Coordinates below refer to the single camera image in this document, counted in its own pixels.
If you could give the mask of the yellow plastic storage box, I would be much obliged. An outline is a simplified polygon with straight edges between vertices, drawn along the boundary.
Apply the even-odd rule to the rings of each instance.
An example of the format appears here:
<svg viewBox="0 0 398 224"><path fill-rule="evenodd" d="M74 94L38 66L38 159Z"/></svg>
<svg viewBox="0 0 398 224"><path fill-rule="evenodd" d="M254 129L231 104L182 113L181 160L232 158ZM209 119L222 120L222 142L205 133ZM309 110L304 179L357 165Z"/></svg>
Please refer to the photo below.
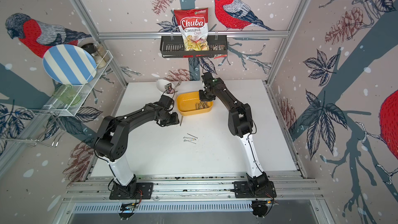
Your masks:
<svg viewBox="0 0 398 224"><path fill-rule="evenodd" d="M198 91L183 93L177 97L177 109L184 117L208 113L213 104L201 101Z"/></svg>

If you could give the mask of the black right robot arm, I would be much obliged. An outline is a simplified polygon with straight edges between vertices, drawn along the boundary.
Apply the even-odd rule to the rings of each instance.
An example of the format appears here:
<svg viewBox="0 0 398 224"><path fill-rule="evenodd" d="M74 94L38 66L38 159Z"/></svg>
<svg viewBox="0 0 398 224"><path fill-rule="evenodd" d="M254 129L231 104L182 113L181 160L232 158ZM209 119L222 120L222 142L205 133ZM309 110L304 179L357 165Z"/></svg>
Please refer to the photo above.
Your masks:
<svg viewBox="0 0 398 224"><path fill-rule="evenodd" d="M264 172L258 159L253 142L253 127L251 107L247 103L239 101L227 88L221 78L214 78L212 73L205 72L202 75L204 89L199 91L202 102L212 102L218 98L228 110L228 128L233 136L240 138L243 148L246 167L248 188L254 196L265 192L270 181Z"/></svg>

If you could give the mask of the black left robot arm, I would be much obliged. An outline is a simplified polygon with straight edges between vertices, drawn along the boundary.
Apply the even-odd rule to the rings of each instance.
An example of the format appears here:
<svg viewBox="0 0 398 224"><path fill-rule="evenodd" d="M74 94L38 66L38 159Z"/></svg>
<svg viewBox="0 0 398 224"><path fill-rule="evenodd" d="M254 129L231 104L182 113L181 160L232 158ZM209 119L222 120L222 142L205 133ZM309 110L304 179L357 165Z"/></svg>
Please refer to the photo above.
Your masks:
<svg viewBox="0 0 398 224"><path fill-rule="evenodd" d="M137 191L136 176L125 155L129 134L152 121L160 127L179 124L178 114L172 112L173 107L173 98L162 95L158 101L148 103L143 108L127 115L104 118L93 149L99 159L107 162L117 189L130 195Z"/></svg>

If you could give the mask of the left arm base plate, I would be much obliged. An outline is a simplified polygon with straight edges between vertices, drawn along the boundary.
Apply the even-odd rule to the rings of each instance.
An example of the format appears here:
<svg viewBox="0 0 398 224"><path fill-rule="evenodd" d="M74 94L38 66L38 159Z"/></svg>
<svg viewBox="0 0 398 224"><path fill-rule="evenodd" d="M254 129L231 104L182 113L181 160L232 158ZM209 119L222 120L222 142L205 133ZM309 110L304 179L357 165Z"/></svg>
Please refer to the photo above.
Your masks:
<svg viewBox="0 0 398 224"><path fill-rule="evenodd" d="M111 183L110 200L149 200L154 186L153 183L138 183L136 177L127 186L121 186L114 180Z"/></svg>

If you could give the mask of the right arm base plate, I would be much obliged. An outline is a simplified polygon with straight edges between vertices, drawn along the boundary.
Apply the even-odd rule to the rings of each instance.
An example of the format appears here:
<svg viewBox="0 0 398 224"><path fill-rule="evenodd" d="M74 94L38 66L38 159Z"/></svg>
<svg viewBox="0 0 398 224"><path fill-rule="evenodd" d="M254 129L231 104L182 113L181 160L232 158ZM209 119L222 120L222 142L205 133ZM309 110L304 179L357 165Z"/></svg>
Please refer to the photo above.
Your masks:
<svg viewBox="0 0 398 224"><path fill-rule="evenodd" d="M269 180L264 172L260 176L249 176L246 174L246 181L235 181L231 190L235 198L276 198L274 183Z"/></svg>

